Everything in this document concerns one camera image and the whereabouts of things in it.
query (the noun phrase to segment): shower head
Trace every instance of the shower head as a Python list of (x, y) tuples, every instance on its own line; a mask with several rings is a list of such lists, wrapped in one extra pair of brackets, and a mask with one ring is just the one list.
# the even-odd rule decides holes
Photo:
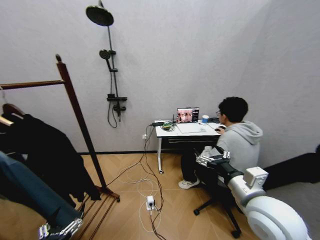
[(105, 60), (108, 60), (111, 57), (111, 54), (105, 49), (100, 50), (99, 55), (102, 59), (105, 59)]
[(114, 17), (107, 9), (104, 8), (101, 0), (99, 1), (100, 6), (88, 6), (85, 10), (88, 18), (100, 26), (110, 26), (114, 23)]

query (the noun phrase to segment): desk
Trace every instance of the desk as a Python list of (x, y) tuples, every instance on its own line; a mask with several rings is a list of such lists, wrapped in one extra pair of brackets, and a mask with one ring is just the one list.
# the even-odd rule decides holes
[[(158, 122), (169, 122), (164, 120), (154, 121)], [(178, 123), (179, 124), (189, 124), (194, 125), (195, 127), (199, 126), (199, 123)], [(170, 144), (183, 144), (183, 143), (208, 143), (208, 145), (215, 145), (220, 136), (219, 133), (215, 131), (215, 129), (219, 126), (223, 126), (221, 124), (209, 122), (208, 124), (201, 125), (201, 128), (205, 129), (203, 132), (191, 132), (191, 133), (182, 133), (177, 126), (174, 126), (175, 129), (173, 131), (165, 131), (162, 130), (160, 126), (155, 127), (156, 137), (158, 138), (158, 149), (157, 149), (157, 158), (158, 158), (158, 167), (159, 173), (163, 174), (164, 171), (161, 168), (161, 149), (162, 149), (162, 139), (168, 139), (168, 143)]]

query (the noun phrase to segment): white robotic arm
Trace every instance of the white robotic arm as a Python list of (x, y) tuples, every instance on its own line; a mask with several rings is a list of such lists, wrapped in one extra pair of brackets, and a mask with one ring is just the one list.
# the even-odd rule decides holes
[(262, 186), (268, 173), (262, 168), (248, 168), (243, 174), (228, 163), (230, 153), (227, 151), (214, 157), (196, 156), (199, 164), (216, 169), (224, 177), (252, 231), (261, 240), (311, 240), (306, 224), (292, 207), (265, 196)]

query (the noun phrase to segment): man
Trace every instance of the man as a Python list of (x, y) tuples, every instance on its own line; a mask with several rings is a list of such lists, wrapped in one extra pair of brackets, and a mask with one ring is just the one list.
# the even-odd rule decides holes
[[(247, 102), (240, 97), (227, 97), (219, 104), (219, 121), (226, 129), (218, 127), (221, 134), (217, 146), (230, 151), (230, 165), (239, 171), (257, 166), (260, 152), (260, 138), (263, 131), (250, 121), (243, 121), (248, 112)], [(216, 156), (220, 153), (210, 146), (206, 146), (202, 156)], [(213, 169), (196, 162), (193, 152), (184, 154), (181, 158), (183, 180), (178, 183), (182, 189), (189, 189), (200, 183), (200, 180), (211, 188), (216, 187), (218, 175)]]

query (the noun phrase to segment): laptop screen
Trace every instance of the laptop screen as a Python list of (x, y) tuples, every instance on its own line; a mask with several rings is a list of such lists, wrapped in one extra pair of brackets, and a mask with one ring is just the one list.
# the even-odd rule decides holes
[(176, 123), (197, 123), (199, 107), (178, 108), (176, 111)]

